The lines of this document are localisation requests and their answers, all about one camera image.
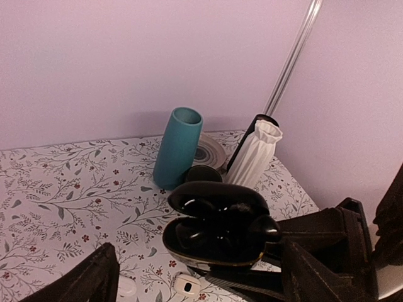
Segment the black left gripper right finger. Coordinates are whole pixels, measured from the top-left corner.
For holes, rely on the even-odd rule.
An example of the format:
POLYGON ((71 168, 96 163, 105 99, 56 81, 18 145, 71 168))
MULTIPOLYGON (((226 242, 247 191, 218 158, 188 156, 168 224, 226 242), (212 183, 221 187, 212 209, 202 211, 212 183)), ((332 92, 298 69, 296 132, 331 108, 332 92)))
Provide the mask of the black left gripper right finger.
POLYGON ((281 261, 286 301, 376 301, 354 285, 351 274, 336 274, 299 244, 286 241, 281 261))

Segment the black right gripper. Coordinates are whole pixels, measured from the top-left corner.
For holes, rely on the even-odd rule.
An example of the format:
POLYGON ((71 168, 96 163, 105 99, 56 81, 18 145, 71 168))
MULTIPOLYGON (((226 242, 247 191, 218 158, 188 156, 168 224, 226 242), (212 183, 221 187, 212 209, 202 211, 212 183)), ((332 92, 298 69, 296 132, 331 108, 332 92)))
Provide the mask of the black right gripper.
POLYGON ((283 243, 298 243, 332 272, 366 274, 393 279, 402 266, 402 168, 378 204, 373 225, 373 251, 363 205, 346 198, 334 208, 279 221, 282 239, 267 244, 267 262, 281 266, 283 243))

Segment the black earbud charging case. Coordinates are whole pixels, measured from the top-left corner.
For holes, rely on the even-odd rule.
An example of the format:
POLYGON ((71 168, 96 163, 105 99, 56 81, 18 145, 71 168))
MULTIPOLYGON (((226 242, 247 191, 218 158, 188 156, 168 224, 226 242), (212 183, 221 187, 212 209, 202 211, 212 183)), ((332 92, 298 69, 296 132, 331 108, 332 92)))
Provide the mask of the black earbud charging case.
POLYGON ((181 217, 169 222, 162 242, 190 267, 252 267, 267 243, 282 238, 265 199, 248 187, 222 182, 186 182, 167 202, 181 217))

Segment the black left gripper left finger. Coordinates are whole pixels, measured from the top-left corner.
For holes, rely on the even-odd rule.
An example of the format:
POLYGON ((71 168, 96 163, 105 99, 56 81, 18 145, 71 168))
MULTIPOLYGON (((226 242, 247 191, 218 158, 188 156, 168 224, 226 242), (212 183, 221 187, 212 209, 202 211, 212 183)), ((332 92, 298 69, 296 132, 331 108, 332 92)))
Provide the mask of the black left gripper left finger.
POLYGON ((115 247, 104 243, 66 275, 25 297, 39 301, 111 301, 118 291, 120 265, 115 247))

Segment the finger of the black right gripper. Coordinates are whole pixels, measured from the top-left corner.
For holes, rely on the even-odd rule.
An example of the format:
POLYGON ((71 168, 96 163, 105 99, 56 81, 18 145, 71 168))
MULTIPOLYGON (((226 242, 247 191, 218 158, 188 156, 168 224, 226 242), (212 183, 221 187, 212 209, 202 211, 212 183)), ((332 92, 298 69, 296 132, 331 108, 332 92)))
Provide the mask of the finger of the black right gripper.
POLYGON ((280 272, 214 270, 205 279, 246 301, 286 301, 280 272))

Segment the white earbud charging case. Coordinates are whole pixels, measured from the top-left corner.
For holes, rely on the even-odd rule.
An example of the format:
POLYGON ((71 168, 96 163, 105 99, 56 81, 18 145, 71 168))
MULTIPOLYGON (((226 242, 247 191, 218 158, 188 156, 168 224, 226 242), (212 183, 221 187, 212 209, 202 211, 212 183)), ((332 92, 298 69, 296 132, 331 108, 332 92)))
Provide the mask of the white earbud charging case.
POLYGON ((130 298, 135 296, 137 292, 137 286, 133 279, 119 276, 117 296, 120 298, 130 298))

